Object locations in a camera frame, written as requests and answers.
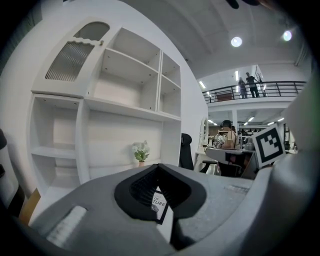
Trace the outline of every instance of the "railing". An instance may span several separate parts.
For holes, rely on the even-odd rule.
[[[305,86],[304,81],[270,81],[226,86],[203,92],[206,103],[258,97],[296,97]]]

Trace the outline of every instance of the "pillar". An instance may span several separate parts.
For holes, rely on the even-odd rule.
[[[232,110],[232,125],[235,127],[235,133],[238,134],[238,113],[236,109]]]

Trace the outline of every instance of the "potted plant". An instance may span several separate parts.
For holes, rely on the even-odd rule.
[[[148,154],[150,148],[148,146],[147,141],[144,142],[135,142],[132,144],[132,151],[135,159],[139,161],[139,167],[145,166],[145,160],[150,155]]]

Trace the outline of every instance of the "round ceiling light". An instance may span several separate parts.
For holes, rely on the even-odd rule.
[[[240,37],[234,37],[231,40],[231,44],[233,47],[239,47],[242,44],[242,39]]]
[[[289,30],[287,30],[283,33],[283,39],[285,41],[289,41],[291,38],[292,38],[292,34]]]

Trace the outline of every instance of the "white shelf unit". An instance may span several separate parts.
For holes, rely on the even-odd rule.
[[[159,113],[180,118],[181,87],[180,67],[165,53],[162,53],[160,90],[158,94]]]
[[[181,121],[152,111],[142,111],[112,104],[105,100],[85,98],[82,115],[83,145],[79,172],[88,179],[135,168],[132,144],[147,140],[151,151],[145,165],[167,163],[178,165]]]
[[[143,37],[125,28],[119,30],[116,37],[108,44],[108,47],[130,56],[154,70],[159,70],[160,68],[160,49]]]
[[[89,96],[156,111],[159,71],[113,49],[105,49]]]
[[[88,17],[51,50],[34,80],[32,92],[83,98],[99,55],[118,32],[103,19]]]
[[[91,35],[76,34],[83,26],[64,39],[94,46],[74,84],[44,82],[41,76],[55,57],[51,54],[32,88],[45,94],[32,97],[28,156],[40,195],[48,202],[91,179],[137,167],[134,142],[147,140],[150,146],[145,165],[179,164],[180,67],[125,28],[110,27],[100,45],[88,39]]]
[[[163,52],[162,55],[162,75],[164,75],[172,83],[181,87],[180,66]]]
[[[44,94],[32,97],[27,138],[41,196],[52,187],[70,191],[80,184],[76,164],[79,104],[76,98]]]

